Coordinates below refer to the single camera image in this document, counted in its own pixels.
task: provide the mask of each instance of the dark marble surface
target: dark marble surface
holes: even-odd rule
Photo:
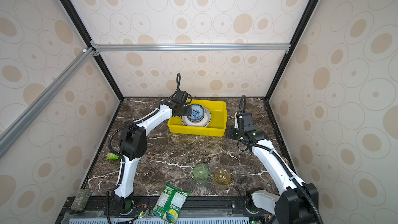
[[[200,99],[225,101],[228,111],[227,125],[234,124],[233,116],[238,109],[239,98]],[[157,107],[160,100],[125,99],[110,133],[145,116]],[[246,112],[252,113],[256,129],[264,130],[277,152],[281,154],[262,100],[248,98]],[[190,195],[238,195],[235,186],[238,186],[242,193],[262,187],[278,194],[275,183],[260,160],[250,151],[238,150],[236,141],[224,137],[171,133],[167,122],[162,122],[147,137],[148,149],[138,164],[134,179],[134,195],[159,195],[166,183],[189,191]],[[116,140],[118,138],[114,139],[113,147],[119,150]],[[94,196],[104,196],[106,190],[114,187],[117,181],[120,163],[118,160],[105,161],[107,152],[108,147],[105,144],[86,186],[93,191]],[[203,184],[198,184],[192,176],[193,167],[197,163],[205,163],[210,167],[210,177]],[[229,186],[220,187],[214,181],[214,173],[218,168],[226,168],[232,173]]]

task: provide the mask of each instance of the green snack bag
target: green snack bag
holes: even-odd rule
[[[115,154],[108,152],[108,155],[106,156],[105,161],[109,160],[109,159],[119,159],[119,156],[116,156]]]
[[[189,192],[166,184],[152,212],[163,220],[176,224],[181,207]]]

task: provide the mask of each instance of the yellow plastic bin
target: yellow plastic bin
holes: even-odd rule
[[[168,122],[170,132],[222,137],[226,129],[227,111],[223,101],[204,101],[193,99],[191,104],[206,107],[211,113],[211,121],[207,127],[187,127],[182,123],[181,117],[171,117]]]

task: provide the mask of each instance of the wall panel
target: wall panel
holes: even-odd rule
[[[102,52],[124,96],[265,96],[284,50]]]
[[[290,42],[308,0],[74,0],[99,44]]]
[[[398,217],[397,0],[321,0],[270,104],[325,223]]]
[[[0,222],[52,224],[119,104],[90,58],[0,159]]]
[[[85,47],[57,0],[0,0],[0,135]]]

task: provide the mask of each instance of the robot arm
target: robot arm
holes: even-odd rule
[[[297,176],[276,152],[269,137],[256,130],[251,113],[245,112],[246,97],[242,96],[235,125],[228,126],[226,137],[245,144],[267,169],[279,195],[257,188],[246,192],[246,207],[251,213],[264,209],[275,215],[280,224],[322,223],[318,212],[318,191]]]
[[[132,192],[134,176],[137,170],[138,162],[147,151],[147,135],[163,121],[172,116],[191,115],[191,106],[187,102],[187,92],[179,89],[180,74],[177,75],[177,90],[169,98],[162,100],[159,107],[132,124],[128,124],[119,129],[121,131],[119,147],[120,153],[117,153],[110,146],[112,136],[108,140],[108,146],[111,152],[120,155],[120,170],[118,184],[111,194],[111,200],[119,208],[121,213],[128,213],[132,205]]]

